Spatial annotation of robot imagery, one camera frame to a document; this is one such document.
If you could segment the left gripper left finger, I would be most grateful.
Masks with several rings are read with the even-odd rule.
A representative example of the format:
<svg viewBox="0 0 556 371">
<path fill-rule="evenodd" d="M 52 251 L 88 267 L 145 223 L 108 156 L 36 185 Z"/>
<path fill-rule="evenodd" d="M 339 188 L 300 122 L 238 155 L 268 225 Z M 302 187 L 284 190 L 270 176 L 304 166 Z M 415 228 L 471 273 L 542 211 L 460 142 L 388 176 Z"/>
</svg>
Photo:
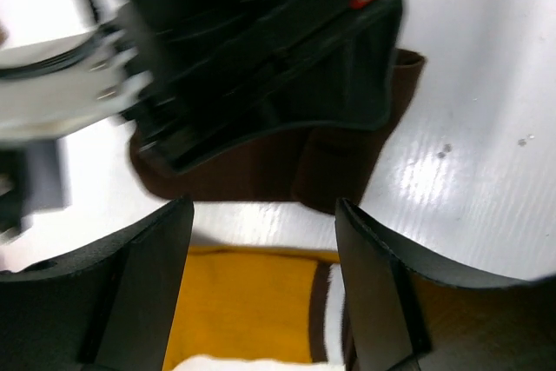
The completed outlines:
<svg viewBox="0 0 556 371">
<path fill-rule="evenodd" d="M 161 369 L 193 217 L 190 200 L 175 200 L 72 252 L 2 272 L 2 369 Z"/>
</svg>

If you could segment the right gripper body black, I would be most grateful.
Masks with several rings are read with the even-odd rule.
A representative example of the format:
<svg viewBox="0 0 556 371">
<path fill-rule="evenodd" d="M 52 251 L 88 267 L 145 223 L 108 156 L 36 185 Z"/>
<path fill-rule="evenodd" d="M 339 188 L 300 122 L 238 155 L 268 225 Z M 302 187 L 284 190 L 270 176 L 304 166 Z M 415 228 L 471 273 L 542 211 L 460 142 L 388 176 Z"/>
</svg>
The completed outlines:
<svg viewBox="0 0 556 371">
<path fill-rule="evenodd" d="M 128 0 L 116 21 L 153 77 L 125 112 L 141 156 L 187 171 L 294 128 L 390 115 L 402 0 Z"/>
</svg>

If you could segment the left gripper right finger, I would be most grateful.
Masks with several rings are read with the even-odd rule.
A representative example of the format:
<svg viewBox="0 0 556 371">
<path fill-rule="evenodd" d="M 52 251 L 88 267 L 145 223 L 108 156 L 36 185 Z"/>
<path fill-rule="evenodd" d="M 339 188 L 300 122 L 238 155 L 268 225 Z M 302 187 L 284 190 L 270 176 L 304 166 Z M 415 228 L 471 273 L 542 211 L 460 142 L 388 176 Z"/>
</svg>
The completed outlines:
<svg viewBox="0 0 556 371">
<path fill-rule="evenodd" d="M 348 369 L 554 369 L 553 276 L 526 281 L 456 262 L 346 199 L 335 233 Z"/>
</svg>

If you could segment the dark brown striped sock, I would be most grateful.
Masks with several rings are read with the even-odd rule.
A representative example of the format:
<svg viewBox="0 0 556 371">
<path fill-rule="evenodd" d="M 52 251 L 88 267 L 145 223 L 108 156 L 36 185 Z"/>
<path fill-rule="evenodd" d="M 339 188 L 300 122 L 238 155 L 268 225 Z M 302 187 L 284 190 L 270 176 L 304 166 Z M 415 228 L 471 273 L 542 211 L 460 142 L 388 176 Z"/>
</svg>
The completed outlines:
<svg viewBox="0 0 556 371">
<path fill-rule="evenodd" d="M 380 153 L 418 87 L 427 59 L 398 50 L 388 122 L 372 132 L 337 128 L 293 129 L 256 139 L 216 156 L 183 175 L 164 175 L 129 139 L 133 170 L 152 195 L 183 195 L 200 202 L 298 202 L 332 215 L 345 197 L 360 203 Z"/>
</svg>

